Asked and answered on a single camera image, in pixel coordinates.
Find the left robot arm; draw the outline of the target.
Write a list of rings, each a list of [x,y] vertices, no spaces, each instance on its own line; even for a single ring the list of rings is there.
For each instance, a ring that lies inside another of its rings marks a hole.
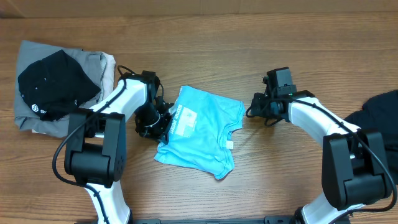
[[[122,73],[117,87],[100,104],[71,113],[68,134],[61,143],[64,168],[72,185],[90,195],[97,223],[132,223],[121,187],[127,160],[126,123],[136,124],[143,138],[167,143],[172,104],[157,92],[164,88],[154,72]]]

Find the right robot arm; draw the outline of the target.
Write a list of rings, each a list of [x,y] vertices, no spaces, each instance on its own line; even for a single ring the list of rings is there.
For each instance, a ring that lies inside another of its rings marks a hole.
[[[297,91],[287,67],[270,70],[264,93],[255,93],[246,111],[274,124],[286,121],[302,128],[322,147],[323,192],[293,215],[266,216],[264,223],[349,223],[357,212],[389,211],[397,189],[389,172],[382,135],[344,121],[314,94]]]

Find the light blue printed t-shirt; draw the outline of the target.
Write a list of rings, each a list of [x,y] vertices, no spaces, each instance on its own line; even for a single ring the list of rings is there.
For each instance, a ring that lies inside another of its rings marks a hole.
[[[243,102],[182,86],[176,106],[169,141],[157,146],[154,159],[224,179],[234,169],[232,135],[243,127]]]

